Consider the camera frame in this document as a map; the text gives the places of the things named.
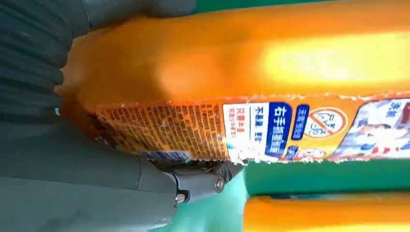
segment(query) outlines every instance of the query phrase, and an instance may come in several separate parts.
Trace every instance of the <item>screw head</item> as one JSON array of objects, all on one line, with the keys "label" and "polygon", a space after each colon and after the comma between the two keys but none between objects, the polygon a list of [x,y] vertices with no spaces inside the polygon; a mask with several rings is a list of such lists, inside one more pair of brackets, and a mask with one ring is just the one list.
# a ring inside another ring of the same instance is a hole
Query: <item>screw head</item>
[{"label": "screw head", "polygon": [[186,199],[187,199],[187,196],[185,196],[185,194],[183,194],[183,193],[180,193],[180,194],[178,194],[178,195],[176,196],[175,202],[176,202],[176,203],[182,203],[182,202],[184,202]]},{"label": "screw head", "polygon": [[222,192],[224,187],[225,187],[225,180],[222,177],[219,177],[217,179],[217,182],[215,183],[216,192]]}]

